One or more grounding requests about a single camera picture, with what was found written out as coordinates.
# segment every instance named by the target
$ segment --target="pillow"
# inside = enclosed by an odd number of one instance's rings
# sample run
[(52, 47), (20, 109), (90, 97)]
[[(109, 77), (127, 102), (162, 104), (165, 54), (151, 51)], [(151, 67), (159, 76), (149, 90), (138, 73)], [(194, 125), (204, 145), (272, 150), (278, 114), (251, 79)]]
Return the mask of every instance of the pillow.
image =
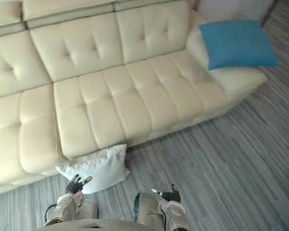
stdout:
[(210, 59), (209, 70), (278, 64), (271, 41), (257, 21), (224, 21), (200, 25), (199, 28)]
[(76, 174), (79, 174), (82, 180), (92, 176), (93, 180), (82, 190), (84, 194), (90, 194), (106, 189), (126, 178), (129, 171), (124, 164), (125, 154), (126, 144), (116, 145), (59, 164), (56, 169), (69, 180)]

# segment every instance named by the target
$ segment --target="sofa armrest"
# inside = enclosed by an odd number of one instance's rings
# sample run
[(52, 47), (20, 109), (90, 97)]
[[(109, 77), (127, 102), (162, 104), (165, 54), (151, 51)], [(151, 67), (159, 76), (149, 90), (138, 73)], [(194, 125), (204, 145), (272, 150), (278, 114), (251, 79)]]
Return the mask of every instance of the sofa armrest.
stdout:
[(208, 70), (209, 57), (199, 29), (199, 25), (205, 23), (208, 22), (199, 13), (191, 11), (191, 29), (186, 48), (226, 95), (240, 94), (255, 89), (267, 80), (266, 75), (258, 67), (224, 67)]

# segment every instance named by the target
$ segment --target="tufted leather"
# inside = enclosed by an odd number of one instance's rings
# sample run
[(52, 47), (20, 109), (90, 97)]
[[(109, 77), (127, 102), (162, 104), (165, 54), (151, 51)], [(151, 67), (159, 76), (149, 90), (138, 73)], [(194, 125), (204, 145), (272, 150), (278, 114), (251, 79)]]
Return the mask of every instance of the tufted leather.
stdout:
[(0, 37), (0, 193), (219, 116), (266, 80), (257, 68), (209, 71), (205, 21), (191, 16), (188, 32), (180, 0)]
[(62, 158), (52, 84), (0, 98), (0, 184), (52, 170)]
[(0, 37), (0, 97), (50, 82), (27, 31)]
[(53, 82), (123, 64), (114, 13), (30, 31)]
[(54, 97), (68, 158), (144, 142), (233, 102), (187, 51), (57, 82)]
[(225, 94), (240, 94), (256, 88), (267, 80), (266, 75), (257, 67), (224, 67), (209, 71), (209, 57), (198, 27), (200, 24), (207, 23), (207, 21), (196, 11), (191, 11), (191, 22), (192, 29), (187, 39), (186, 48), (224, 90)]
[(186, 1), (125, 10), (116, 16), (125, 64), (185, 47), (189, 21)]

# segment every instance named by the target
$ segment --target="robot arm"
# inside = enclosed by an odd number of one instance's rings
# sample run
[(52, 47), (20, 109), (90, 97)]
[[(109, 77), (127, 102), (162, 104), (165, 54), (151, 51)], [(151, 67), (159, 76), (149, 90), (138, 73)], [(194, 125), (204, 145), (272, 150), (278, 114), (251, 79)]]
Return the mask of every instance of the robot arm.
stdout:
[(72, 220), (78, 213), (79, 207), (84, 203), (85, 198), (81, 190), (83, 186), (92, 180), (92, 177), (87, 177), (84, 181), (80, 181), (77, 174), (67, 185), (66, 193), (60, 196), (57, 200), (57, 205), (54, 208), (49, 221), (44, 226), (53, 225), (60, 222)]

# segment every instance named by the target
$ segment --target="backrest cushion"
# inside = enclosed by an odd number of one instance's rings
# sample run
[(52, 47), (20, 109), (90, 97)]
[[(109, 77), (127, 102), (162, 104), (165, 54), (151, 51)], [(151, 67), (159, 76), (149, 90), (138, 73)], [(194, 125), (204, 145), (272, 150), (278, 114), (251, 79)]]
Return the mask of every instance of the backrest cushion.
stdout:
[(123, 64), (115, 13), (30, 30), (53, 82)]
[(0, 97), (48, 83), (28, 31), (0, 37)]
[(129, 9), (116, 14), (126, 64), (185, 47), (189, 7), (184, 0)]

